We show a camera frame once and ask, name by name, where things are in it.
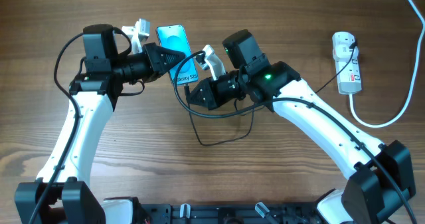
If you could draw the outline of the teal Galaxy smartphone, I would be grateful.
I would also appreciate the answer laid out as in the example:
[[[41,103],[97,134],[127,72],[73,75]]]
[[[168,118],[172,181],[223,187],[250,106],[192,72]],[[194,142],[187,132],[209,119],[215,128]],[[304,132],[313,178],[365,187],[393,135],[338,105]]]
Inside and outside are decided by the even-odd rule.
[[[165,25],[156,28],[157,38],[163,48],[179,52],[177,57],[180,62],[176,64],[170,71],[169,76],[171,82],[177,79],[177,85],[184,85],[199,80],[197,68],[193,59],[189,59],[176,75],[181,62],[192,54],[189,41],[182,25]]]

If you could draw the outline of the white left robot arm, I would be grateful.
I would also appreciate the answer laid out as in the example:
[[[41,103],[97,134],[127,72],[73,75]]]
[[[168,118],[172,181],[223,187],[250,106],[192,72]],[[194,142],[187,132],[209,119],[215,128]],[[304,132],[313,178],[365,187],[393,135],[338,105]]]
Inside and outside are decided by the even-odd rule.
[[[150,223],[151,215],[136,197],[115,197],[99,203],[90,190],[90,172],[105,125],[125,83],[153,82],[186,57],[180,51],[148,43],[141,52],[122,53],[109,24],[90,25],[80,33],[85,57],[68,89],[64,126],[56,145],[33,182],[20,183],[15,205],[22,223]]]

